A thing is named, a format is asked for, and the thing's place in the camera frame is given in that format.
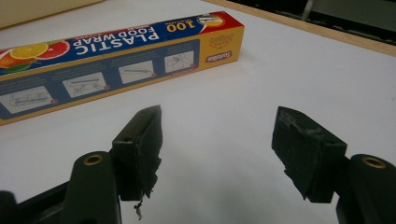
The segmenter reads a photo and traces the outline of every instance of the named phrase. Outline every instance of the white table surface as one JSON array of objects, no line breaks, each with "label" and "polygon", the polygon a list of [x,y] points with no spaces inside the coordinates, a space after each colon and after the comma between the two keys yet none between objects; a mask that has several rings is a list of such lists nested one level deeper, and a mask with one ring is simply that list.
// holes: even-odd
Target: white table surface
[{"label": "white table surface", "polygon": [[[236,63],[0,127],[0,189],[24,201],[67,181],[140,109],[163,109],[163,162],[139,223],[337,223],[303,201],[271,149],[279,105],[396,163],[396,58],[198,0],[106,0],[0,31],[0,49],[226,10],[246,25]],[[122,203],[123,223],[137,223]]]}]

